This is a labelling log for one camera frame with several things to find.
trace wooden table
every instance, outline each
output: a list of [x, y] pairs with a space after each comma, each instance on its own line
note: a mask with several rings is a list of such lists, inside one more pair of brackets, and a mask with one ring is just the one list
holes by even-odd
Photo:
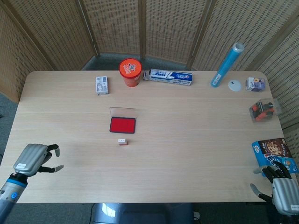
[[[253, 174], [251, 143], [283, 137], [277, 117], [252, 123], [249, 107], [263, 92], [228, 88], [260, 72], [232, 71], [218, 88], [214, 71], [194, 71], [191, 86], [141, 81], [127, 87], [118, 71], [36, 71], [27, 77], [4, 158], [0, 183], [28, 143], [60, 146], [47, 166], [55, 174], [29, 178], [21, 203], [151, 203], [260, 201], [252, 182], [270, 194], [269, 181]], [[109, 95], [97, 96], [95, 78], [108, 76]], [[110, 133], [109, 107], [137, 112], [135, 134]], [[117, 140], [126, 138], [128, 146]]]

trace orange container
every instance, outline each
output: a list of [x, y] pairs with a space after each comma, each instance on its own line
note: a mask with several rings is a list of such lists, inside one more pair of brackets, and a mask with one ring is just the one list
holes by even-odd
[[129, 87], [137, 86], [141, 80], [142, 65], [135, 58], [126, 58], [120, 63], [120, 74]]

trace orange lid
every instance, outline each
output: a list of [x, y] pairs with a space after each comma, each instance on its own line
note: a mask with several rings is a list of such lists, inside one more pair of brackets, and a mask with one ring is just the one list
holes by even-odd
[[126, 58], [120, 63], [118, 69], [123, 77], [136, 78], [142, 71], [142, 65], [135, 58]]

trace white disc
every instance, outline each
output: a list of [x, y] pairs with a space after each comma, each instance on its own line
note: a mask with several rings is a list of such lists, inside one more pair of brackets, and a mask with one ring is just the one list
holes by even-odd
[[234, 91], [238, 92], [242, 89], [242, 84], [238, 80], [230, 80], [228, 83], [228, 87]]

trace clear plastic box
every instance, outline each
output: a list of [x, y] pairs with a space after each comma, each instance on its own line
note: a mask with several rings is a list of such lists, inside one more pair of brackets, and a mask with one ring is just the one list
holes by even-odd
[[281, 107], [277, 99], [263, 98], [249, 108], [253, 122], [270, 120], [274, 115], [281, 113]]

